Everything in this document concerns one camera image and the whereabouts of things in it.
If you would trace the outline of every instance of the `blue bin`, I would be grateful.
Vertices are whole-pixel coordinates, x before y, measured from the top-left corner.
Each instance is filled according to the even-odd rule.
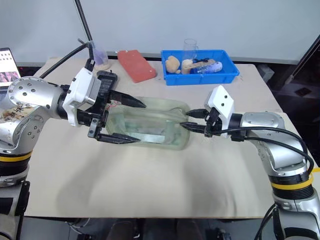
[[[206,74],[176,74],[166,71],[166,60],[169,56],[175,56],[180,63],[183,57],[182,50],[163,50],[161,51],[161,60],[163,67],[163,76],[167,85],[195,85],[195,84],[229,84],[239,75],[239,70],[231,61],[224,50],[197,50],[197,59],[214,59],[222,63],[222,70],[215,73]]]

